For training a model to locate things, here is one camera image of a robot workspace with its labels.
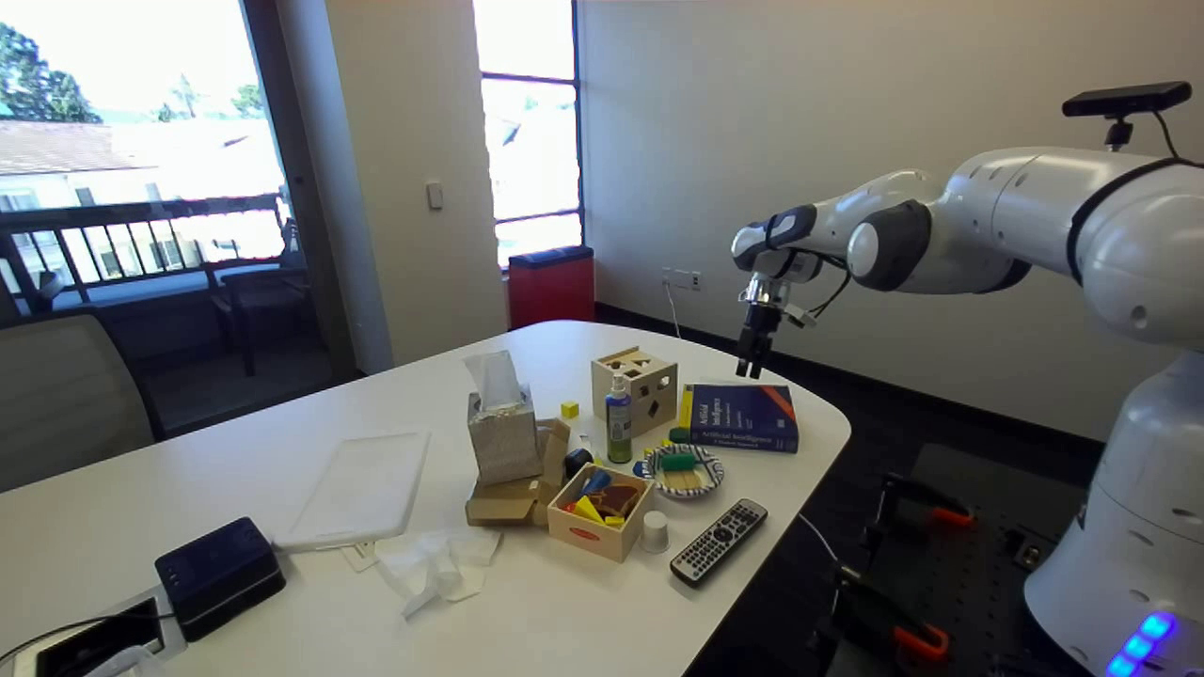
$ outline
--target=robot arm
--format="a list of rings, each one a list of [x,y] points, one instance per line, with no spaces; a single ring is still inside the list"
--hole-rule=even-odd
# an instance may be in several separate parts
[[[1106,149],[990,149],[935,194],[925,173],[886,173],[734,233],[747,271],[736,374],[755,377],[788,284],[844,268],[869,288],[994,295],[1029,268],[1084,284],[1092,312],[1135,340],[1204,342],[1204,173],[1178,157]]]

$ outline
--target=book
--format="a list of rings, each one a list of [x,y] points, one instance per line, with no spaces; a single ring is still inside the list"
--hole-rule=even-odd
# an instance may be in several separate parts
[[[796,452],[796,412],[782,384],[686,384],[672,445]]]

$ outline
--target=white table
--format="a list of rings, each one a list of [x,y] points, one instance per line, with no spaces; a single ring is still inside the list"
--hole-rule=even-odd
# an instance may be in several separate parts
[[[155,558],[235,515],[274,538],[347,435],[425,429],[405,531],[459,524],[474,486],[461,361],[509,350],[538,417],[555,417],[563,397],[592,412],[592,361],[623,347],[678,361],[682,384],[734,380],[731,353],[671,333],[535,325],[0,493],[0,651],[139,597],[156,585]],[[849,435],[834,405],[788,391],[796,455],[714,452],[724,469],[714,495],[659,495],[664,548],[637,543],[613,564],[541,531],[502,531],[485,592],[410,623],[377,568],[353,570],[347,553],[287,553],[287,592],[169,659],[165,672],[686,672]],[[767,506],[762,531],[703,592],[686,592],[671,558],[736,495]]]

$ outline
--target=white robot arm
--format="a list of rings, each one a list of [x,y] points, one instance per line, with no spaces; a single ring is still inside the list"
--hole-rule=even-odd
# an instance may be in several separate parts
[[[821,263],[896,295],[994,295],[1025,268],[1081,282],[1131,340],[1186,347],[1120,405],[1084,515],[1025,580],[1034,620],[1092,672],[1204,672],[1204,170],[1181,157],[1018,148],[935,194],[886,173],[734,233],[747,271],[736,374],[755,377]]]

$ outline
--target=wall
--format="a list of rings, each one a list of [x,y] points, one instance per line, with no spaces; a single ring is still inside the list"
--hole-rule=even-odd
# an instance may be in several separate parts
[[[1077,89],[1189,79],[1204,86],[1195,0],[583,0],[583,178],[599,298],[736,333],[741,222],[847,190],[886,170],[946,178],[990,148],[1103,148],[1063,120]],[[1167,113],[1204,154],[1204,106]],[[1128,149],[1158,154],[1152,120]],[[821,277],[801,303],[827,298]],[[994,298],[849,288],[780,350],[909,391],[1106,435],[1126,391],[1172,350],[1092,325],[1073,282],[1029,276]]]
[[[502,331],[470,4],[280,0],[280,24],[356,361]]]

